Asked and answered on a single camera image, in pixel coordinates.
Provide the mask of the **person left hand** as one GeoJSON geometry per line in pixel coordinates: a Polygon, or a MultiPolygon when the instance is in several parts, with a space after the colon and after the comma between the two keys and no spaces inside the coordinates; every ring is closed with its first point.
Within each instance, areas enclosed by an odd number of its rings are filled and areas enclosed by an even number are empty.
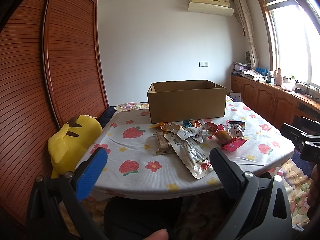
{"type": "Polygon", "coordinates": [[[169,239],[169,234],[166,229],[161,229],[150,236],[146,237],[144,240],[168,240],[169,239]]]}

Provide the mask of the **person right hand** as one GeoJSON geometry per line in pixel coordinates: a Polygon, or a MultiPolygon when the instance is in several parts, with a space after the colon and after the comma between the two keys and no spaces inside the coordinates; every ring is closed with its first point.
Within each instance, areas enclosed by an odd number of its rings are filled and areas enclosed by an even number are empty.
{"type": "Polygon", "coordinates": [[[317,200],[319,199],[319,165],[316,164],[311,173],[311,184],[308,194],[308,205],[310,207],[317,206],[317,200]]]}

